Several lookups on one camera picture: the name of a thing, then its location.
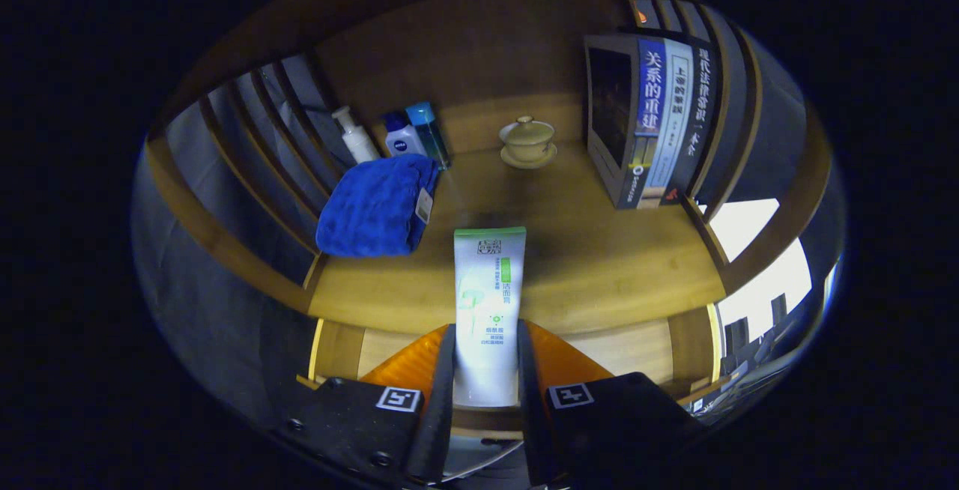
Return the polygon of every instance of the blue bottle cap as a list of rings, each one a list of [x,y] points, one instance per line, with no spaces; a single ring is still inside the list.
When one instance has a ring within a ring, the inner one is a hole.
[[[400,130],[410,124],[410,121],[407,121],[407,115],[403,112],[390,112],[384,115],[383,121],[387,124],[387,132]]]
[[[414,126],[421,124],[431,124],[436,117],[432,114],[432,107],[429,102],[417,102],[407,108],[407,115],[410,115],[410,122]]]

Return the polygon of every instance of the tea saucer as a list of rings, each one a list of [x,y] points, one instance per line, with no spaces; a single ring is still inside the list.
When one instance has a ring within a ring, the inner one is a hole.
[[[555,144],[549,144],[549,149],[545,152],[545,156],[538,161],[524,162],[514,159],[513,156],[509,154],[506,148],[500,149],[500,158],[503,159],[503,162],[508,163],[508,165],[513,166],[513,168],[519,169],[537,169],[542,168],[545,165],[548,165],[552,159],[556,158],[556,153],[559,150],[556,148]]]

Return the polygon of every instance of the white pump bottle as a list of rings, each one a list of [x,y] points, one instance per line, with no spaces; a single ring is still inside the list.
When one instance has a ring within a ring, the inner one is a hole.
[[[353,155],[353,160],[364,163],[380,158],[380,153],[366,135],[366,131],[353,121],[349,106],[343,106],[333,112],[333,118],[339,122],[339,126],[343,127],[343,142]]]

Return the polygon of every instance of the blue bottle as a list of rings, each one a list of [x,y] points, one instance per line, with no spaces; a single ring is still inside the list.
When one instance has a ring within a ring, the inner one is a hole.
[[[450,156],[446,152],[446,145],[443,144],[443,138],[439,134],[439,125],[436,124],[436,115],[432,114],[429,102],[417,102],[408,107],[407,115],[410,117],[411,124],[417,129],[427,156],[438,163],[439,169],[449,169]]]

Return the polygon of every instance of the ceramic cup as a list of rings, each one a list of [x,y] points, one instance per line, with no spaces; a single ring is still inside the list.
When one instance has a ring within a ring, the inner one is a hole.
[[[506,135],[500,137],[506,142],[506,151],[512,158],[522,163],[534,163],[547,156],[549,144],[556,134],[551,124],[534,121],[530,115],[523,115],[516,119],[516,124],[510,126],[512,128],[504,133]]]

